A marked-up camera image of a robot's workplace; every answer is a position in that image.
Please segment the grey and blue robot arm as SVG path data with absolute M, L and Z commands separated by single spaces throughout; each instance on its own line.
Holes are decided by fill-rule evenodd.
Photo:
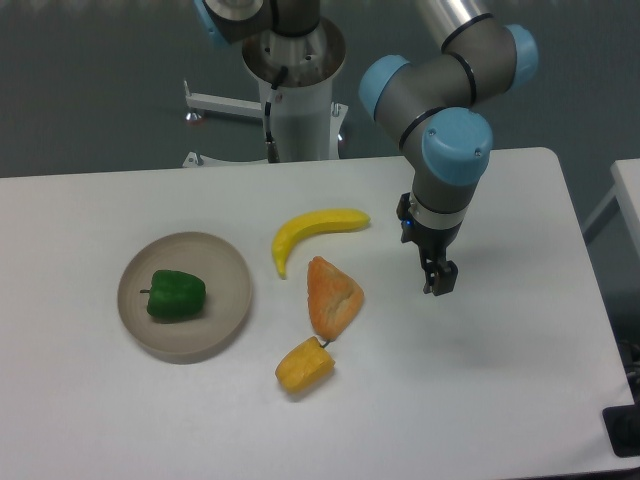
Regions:
M 422 1 L 437 58 L 413 65 L 399 55 L 374 62 L 358 95 L 370 118 L 414 170 L 397 215 L 403 242 L 418 248 L 426 293 L 453 290 L 458 269 L 446 256 L 493 147 L 475 104 L 536 73 L 532 35 L 504 26 L 480 1 Z M 316 1 L 198 1 L 208 38 L 240 43 L 259 86 L 259 116 L 271 163 L 324 160 L 336 146 L 330 131 L 332 83 L 346 57 L 338 27 Z

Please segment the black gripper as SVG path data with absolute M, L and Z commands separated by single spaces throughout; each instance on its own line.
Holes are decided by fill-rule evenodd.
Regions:
M 457 265 L 451 260 L 437 259 L 446 256 L 446 249 L 457 237 L 461 224 L 448 229 L 427 227 L 418 220 L 413 205 L 410 193 L 401 195 L 397 206 L 402 229 L 401 242 L 411 242 L 418 247 L 425 273 L 423 292 L 435 296 L 451 293 L 457 281 Z

